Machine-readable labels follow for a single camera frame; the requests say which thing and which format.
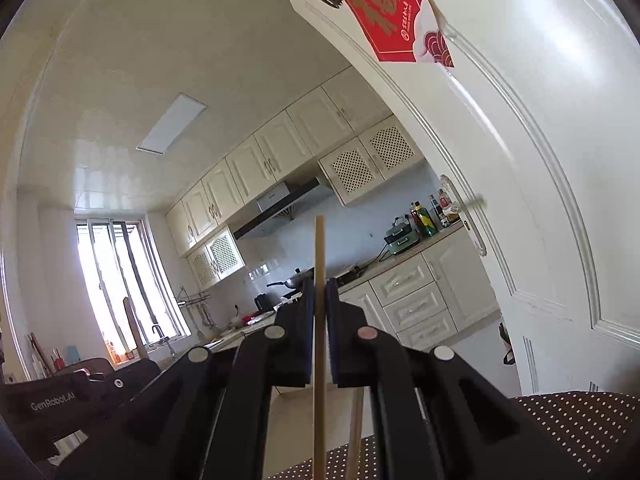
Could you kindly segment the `range hood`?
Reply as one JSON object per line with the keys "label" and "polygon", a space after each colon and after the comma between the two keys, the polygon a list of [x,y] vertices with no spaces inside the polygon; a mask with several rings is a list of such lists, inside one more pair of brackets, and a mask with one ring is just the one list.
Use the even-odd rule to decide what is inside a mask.
{"label": "range hood", "polygon": [[268,236],[333,195],[332,188],[318,177],[303,184],[280,182],[258,197],[259,214],[237,228],[233,236],[236,240]]}

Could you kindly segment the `brown polka dot tablecloth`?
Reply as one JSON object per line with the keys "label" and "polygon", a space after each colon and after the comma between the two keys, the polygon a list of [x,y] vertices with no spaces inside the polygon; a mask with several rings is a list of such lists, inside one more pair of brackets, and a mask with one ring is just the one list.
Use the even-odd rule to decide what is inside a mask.
{"label": "brown polka dot tablecloth", "polygon": [[[639,398],[628,394],[567,391],[518,396],[511,401],[585,472],[593,472],[602,465],[623,437],[628,436],[631,423],[639,421]],[[488,443],[498,443],[498,437],[510,436],[506,430],[518,429],[509,417],[499,418],[499,415],[487,412],[479,422],[480,429],[487,430]],[[271,462],[267,465],[265,478],[312,479],[312,459],[298,460],[297,455],[294,456],[294,443],[302,444],[302,437],[294,437],[292,422],[281,429],[286,430],[284,437],[294,440],[277,443],[276,434],[269,437],[274,445],[273,453],[283,452],[286,456],[277,463],[275,455],[269,455],[272,458],[268,458]],[[347,443],[329,450],[327,479],[346,478],[347,455]],[[370,428],[361,439],[358,479],[378,479],[379,461],[378,445]]]}

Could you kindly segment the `kitchen faucet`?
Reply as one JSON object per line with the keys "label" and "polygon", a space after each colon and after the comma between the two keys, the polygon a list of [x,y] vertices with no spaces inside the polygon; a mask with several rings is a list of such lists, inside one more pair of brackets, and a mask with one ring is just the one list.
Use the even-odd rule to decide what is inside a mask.
{"label": "kitchen faucet", "polygon": [[172,360],[175,360],[176,356],[177,356],[176,352],[175,352],[174,348],[171,347],[170,339],[169,339],[168,336],[166,336],[164,334],[162,328],[160,327],[160,324],[154,323],[152,325],[152,331],[153,331],[154,334],[157,334],[157,337],[158,337],[157,343],[158,344],[163,344],[168,349],[169,354],[170,354],[170,358]]}

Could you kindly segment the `red fu paper decoration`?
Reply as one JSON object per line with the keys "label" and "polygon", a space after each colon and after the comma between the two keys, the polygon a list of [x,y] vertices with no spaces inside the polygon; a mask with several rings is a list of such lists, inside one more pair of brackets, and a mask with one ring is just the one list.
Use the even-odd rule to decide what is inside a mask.
{"label": "red fu paper decoration", "polygon": [[431,0],[346,0],[380,62],[453,68]]}

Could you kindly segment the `wooden chopstick pile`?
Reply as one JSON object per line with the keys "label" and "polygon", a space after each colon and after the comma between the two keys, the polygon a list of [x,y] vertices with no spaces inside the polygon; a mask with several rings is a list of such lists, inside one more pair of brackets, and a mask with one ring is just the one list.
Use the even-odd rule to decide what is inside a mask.
{"label": "wooden chopstick pile", "polygon": [[122,304],[124,305],[124,310],[126,313],[129,328],[131,330],[132,336],[134,337],[134,343],[136,344],[138,356],[142,360],[147,360],[149,359],[149,355],[148,355],[148,352],[146,351],[144,342],[142,340],[137,319],[136,319],[136,316],[134,315],[134,309],[132,308],[130,298],[125,297],[122,300]]}

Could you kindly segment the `wall utensil rack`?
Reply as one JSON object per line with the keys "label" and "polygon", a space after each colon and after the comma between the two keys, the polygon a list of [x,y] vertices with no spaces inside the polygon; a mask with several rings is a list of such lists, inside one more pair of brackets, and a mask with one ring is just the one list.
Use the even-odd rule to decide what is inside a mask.
{"label": "wall utensil rack", "polygon": [[198,341],[203,344],[212,342],[221,334],[220,327],[214,321],[208,310],[209,295],[198,292],[189,294],[184,286],[181,286],[176,296],[176,303],[182,313],[190,320]]}

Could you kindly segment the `black wok with lid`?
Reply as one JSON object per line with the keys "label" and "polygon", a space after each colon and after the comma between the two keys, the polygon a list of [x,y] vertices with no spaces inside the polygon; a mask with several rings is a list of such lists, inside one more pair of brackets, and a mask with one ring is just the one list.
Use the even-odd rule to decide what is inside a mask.
{"label": "black wok with lid", "polygon": [[314,278],[314,269],[309,268],[306,270],[295,269],[295,273],[284,281],[268,283],[268,287],[272,286],[284,286],[288,289],[299,290],[304,286],[304,281],[307,278]]}

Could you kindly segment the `white door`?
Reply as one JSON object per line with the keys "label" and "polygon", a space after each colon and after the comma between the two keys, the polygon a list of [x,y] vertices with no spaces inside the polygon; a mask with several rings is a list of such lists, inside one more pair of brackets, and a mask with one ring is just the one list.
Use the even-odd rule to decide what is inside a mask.
{"label": "white door", "polygon": [[639,390],[639,1],[431,0],[454,67],[288,0],[450,177],[526,393]]}

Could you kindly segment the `ceiling light panel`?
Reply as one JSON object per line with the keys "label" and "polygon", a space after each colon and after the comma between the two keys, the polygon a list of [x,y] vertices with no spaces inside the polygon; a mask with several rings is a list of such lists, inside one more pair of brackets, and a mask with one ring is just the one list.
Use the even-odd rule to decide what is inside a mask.
{"label": "ceiling light panel", "polygon": [[137,150],[163,155],[184,129],[202,114],[206,105],[179,93],[149,134],[138,144]]}

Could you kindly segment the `gas stove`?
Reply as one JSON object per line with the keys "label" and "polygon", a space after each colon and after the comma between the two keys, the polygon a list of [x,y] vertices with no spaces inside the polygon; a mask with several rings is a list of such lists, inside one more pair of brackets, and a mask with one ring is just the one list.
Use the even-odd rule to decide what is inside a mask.
{"label": "gas stove", "polygon": [[353,281],[358,280],[360,276],[363,276],[363,274],[366,273],[370,265],[371,265],[370,262],[363,263],[362,266],[360,266],[359,264],[354,264],[346,271],[337,275],[337,277],[335,278],[337,285],[342,287],[344,285],[352,283]]}

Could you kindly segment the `green bottle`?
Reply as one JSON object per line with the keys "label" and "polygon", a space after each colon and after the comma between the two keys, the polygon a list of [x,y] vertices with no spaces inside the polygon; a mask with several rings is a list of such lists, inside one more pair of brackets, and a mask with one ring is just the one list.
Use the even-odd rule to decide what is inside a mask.
{"label": "green bottle", "polygon": [[434,225],[431,216],[419,202],[412,204],[412,215],[414,222],[416,222],[416,227],[420,230],[423,236],[431,237],[437,233],[437,228]]}

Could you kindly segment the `dark sauce bottle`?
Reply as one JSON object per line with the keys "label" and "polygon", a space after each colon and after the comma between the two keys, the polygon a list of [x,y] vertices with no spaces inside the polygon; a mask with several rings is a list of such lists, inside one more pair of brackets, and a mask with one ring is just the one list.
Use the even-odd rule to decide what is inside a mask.
{"label": "dark sauce bottle", "polygon": [[438,200],[436,200],[434,195],[430,196],[430,200],[434,209],[434,213],[436,214],[436,217],[438,219],[438,222],[440,224],[440,226],[443,229],[448,228],[448,226],[450,226],[450,222],[446,216],[446,214],[444,214],[444,212],[442,211],[442,206],[439,205]]}

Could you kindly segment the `upper cream cabinets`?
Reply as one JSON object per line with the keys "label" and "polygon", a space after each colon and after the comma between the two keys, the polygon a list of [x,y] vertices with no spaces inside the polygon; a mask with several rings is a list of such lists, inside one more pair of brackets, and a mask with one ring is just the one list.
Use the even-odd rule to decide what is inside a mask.
{"label": "upper cream cabinets", "polygon": [[280,182],[325,180],[350,205],[423,162],[382,98],[342,70],[262,125],[191,186],[166,214],[179,256],[201,290],[244,264],[232,222]]}

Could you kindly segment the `window with bars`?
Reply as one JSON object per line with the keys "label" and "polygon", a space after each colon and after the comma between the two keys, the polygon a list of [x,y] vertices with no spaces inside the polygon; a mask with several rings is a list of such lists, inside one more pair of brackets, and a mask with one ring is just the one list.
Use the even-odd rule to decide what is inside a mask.
{"label": "window with bars", "polygon": [[171,347],[191,336],[180,314],[149,230],[141,220],[78,219],[78,256],[90,304],[110,359],[125,363],[138,356],[122,300],[129,297],[146,351],[170,359],[158,344],[160,324]]}

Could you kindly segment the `orange sauce bottle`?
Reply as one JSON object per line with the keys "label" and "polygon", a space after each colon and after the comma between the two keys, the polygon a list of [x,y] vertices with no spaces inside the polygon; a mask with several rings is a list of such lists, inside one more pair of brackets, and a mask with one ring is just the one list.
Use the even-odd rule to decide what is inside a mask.
{"label": "orange sauce bottle", "polygon": [[438,190],[438,201],[439,205],[442,207],[442,213],[450,223],[459,220],[457,207],[454,206],[448,194],[442,188]]}

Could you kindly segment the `cream cabinets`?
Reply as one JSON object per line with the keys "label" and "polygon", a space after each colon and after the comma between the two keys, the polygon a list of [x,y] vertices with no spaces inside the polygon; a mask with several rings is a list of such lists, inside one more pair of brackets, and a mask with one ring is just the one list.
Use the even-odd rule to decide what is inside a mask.
{"label": "cream cabinets", "polygon": [[232,222],[280,182],[325,180],[350,205],[423,162],[382,98],[342,70],[262,125],[191,186],[166,214],[179,256],[201,290],[244,264]]}
{"label": "cream cabinets", "polygon": [[[283,281],[314,264],[314,219],[298,219],[266,236],[238,241],[244,266],[209,287],[216,319],[257,309],[267,295],[277,304]],[[386,255],[368,234],[349,235],[326,222],[326,274],[339,278],[353,266],[361,274],[338,288],[341,300],[362,307],[368,323],[419,350],[467,330],[498,311],[498,301],[480,256],[459,223],[422,240],[398,256]]]}

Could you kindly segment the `green electric cooker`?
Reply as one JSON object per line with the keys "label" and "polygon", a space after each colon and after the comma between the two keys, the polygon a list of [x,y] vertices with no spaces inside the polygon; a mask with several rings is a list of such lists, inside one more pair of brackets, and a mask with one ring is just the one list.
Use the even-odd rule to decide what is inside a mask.
{"label": "green electric cooker", "polygon": [[386,231],[385,243],[394,256],[405,252],[420,242],[420,234],[411,224],[408,214],[396,217],[392,227]]}

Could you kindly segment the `lower cream cabinets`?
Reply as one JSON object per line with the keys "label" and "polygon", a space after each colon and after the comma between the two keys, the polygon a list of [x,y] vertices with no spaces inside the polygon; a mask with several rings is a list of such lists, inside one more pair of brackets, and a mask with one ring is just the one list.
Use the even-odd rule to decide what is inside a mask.
{"label": "lower cream cabinets", "polygon": [[[257,309],[267,295],[277,304],[283,281],[314,264],[314,219],[298,219],[266,236],[238,241],[244,266],[209,287],[216,319]],[[419,350],[467,330],[498,311],[498,301],[480,256],[459,223],[422,240],[398,256],[386,255],[368,234],[349,235],[326,222],[326,274],[339,278],[353,266],[361,274],[338,288],[341,300],[362,307],[368,323]]]}

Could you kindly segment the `black electric kettle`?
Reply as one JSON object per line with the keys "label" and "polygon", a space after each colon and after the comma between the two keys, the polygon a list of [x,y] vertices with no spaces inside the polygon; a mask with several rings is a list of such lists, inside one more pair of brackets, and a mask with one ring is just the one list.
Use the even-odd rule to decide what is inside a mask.
{"label": "black electric kettle", "polygon": [[256,309],[259,312],[268,312],[273,309],[271,300],[267,294],[259,294],[254,298]]}

